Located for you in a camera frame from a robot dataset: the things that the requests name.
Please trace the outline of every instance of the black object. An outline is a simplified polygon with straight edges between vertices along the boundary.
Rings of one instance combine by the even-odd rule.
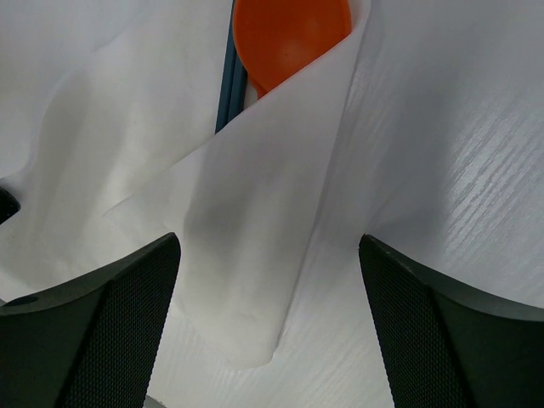
[[[178,273],[174,234],[0,308],[0,407],[141,408]]]
[[[544,309],[465,285],[369,235],[360,264],[396,407],[544,407]]]
[[[227,123],[238,116],[244,109],[246,86],[247,72],[241,64],[238,53],[236,52],[234,36],[232,33],[231,13],[215,133],[227,126]]]
[[[5,189],[0,188],[0,224],[12,218],[19,210],[19,202]]]

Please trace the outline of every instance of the orange spoon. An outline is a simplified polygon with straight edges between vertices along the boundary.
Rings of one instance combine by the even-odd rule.
[[[236,0],[233,32],[260,97],[342,41],[351,13],[348,0]]]

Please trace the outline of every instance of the wood grain texture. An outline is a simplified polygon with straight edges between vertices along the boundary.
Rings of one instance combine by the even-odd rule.
[[[363,232],[544,306],[542,18],[534,0],[375,0],[274,359],[228,371],[173,310],[151,394],[172,408],[392,406]]]

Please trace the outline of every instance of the white paper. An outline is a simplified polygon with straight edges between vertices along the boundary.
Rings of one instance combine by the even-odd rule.
[[[261,366],[276,348],[364,30],[357,11],[348,38],[109,214],[130,235],[154,218],[182,238],[175,301],[230,366]]]

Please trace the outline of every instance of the black mesh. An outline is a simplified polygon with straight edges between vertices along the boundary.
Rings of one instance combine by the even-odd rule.
[[[473,406],[432,293],[370,237],[360,261],[395,405]]]
[[[109,284],[59,408],[141,408],[176,279],[176,246]]]
[[[0,224],[13,217],[19,210],[19,202],[6,190],[0,188]]]

